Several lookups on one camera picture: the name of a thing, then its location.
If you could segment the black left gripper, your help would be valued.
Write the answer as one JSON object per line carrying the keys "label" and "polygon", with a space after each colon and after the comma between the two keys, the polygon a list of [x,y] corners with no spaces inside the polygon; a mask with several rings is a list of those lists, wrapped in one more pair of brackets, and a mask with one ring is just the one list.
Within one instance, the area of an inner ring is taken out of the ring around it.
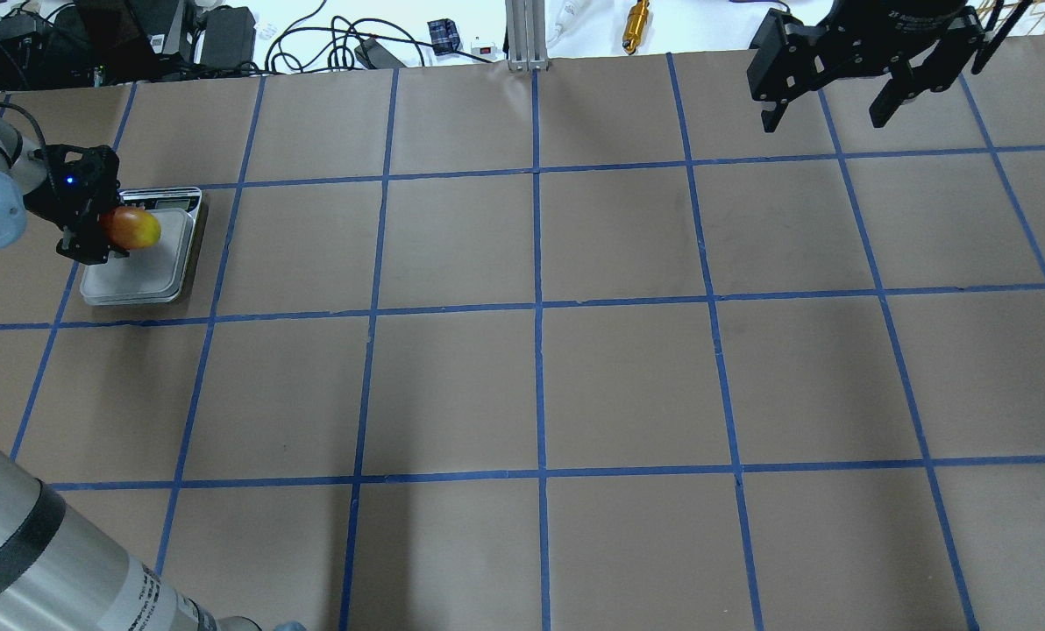
{"label": "black left gripper", "polygon": [[51,145],[25,156],[43,167],[43,177],[23,201],[34,216],[59,227],[59,255],[87,266],[129,257],[129,249],[110,243],[99,227],[101,215],[122,205],[117,151],[110,146]]}

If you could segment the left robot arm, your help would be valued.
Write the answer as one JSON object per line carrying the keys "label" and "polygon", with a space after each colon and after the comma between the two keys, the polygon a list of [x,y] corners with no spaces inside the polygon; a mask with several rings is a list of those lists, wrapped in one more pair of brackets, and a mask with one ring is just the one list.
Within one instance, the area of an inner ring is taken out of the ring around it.
{"label": "left robot arm", "polygon": [[[0,249],[29,216],[60,231],[57,254],[86,266],[158,268],[150,302],[181,293],[193,252],[198,188],[135,190],[125,204],[110,146],[50,144],[0,117]],[[147,205],[139,203],[147,198]],[[0,630],[255,630],[182,594],[0,449]]]}

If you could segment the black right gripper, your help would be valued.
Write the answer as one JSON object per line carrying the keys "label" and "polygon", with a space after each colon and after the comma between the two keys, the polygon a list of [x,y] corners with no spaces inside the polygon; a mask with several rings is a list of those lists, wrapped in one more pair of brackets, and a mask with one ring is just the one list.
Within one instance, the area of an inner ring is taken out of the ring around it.
{"label": "black right gripper", "polygon": [[888,76],[868,109],[872,128],[884,128],[906,101],[950,88],[985,43],[982,21],[963,1],[835,1],[816,25],[771,9],[752,36],[746,77],[763,131],[774,133],[807,92]]}

